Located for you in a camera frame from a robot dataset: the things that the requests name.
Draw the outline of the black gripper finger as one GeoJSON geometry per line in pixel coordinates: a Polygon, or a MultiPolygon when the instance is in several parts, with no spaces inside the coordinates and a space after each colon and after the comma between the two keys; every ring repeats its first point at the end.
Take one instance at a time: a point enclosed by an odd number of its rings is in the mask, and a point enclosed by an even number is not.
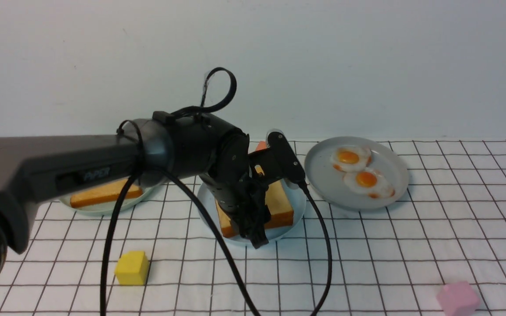
{"type": "Polygon", "coordinates": [[[266,244],[269,244],[263,220],[255,220],[253,224],[251,224],[246,232],[246,238],[249,239],[251,245],[255,249],[259,249],[266,244]]]}

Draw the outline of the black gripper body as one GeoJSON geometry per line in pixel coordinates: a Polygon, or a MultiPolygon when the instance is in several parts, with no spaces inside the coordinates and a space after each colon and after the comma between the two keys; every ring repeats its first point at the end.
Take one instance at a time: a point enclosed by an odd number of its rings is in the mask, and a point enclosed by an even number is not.
{"type": "Polygon", "coordinates": [[[271,178],[263,171],[245,173],[233,182],[207,173],[201,180],[215,198],[225,233],[265,233],[271,214],[265,197],[271,178]]]}

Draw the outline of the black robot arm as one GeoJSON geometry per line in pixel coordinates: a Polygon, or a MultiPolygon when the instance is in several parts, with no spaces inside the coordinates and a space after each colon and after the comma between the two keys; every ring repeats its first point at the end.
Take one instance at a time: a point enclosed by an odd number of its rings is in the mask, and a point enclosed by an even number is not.
{"type": "Polygon", "coordinates": [[[115,180],[144,187],[199,176],[239,234],[260,248],[267,182],[254,174],[249,136],[197,107],[123,121],[114,135],[0,137],[0,272],[26,250],[40,204],[115,180]]]}

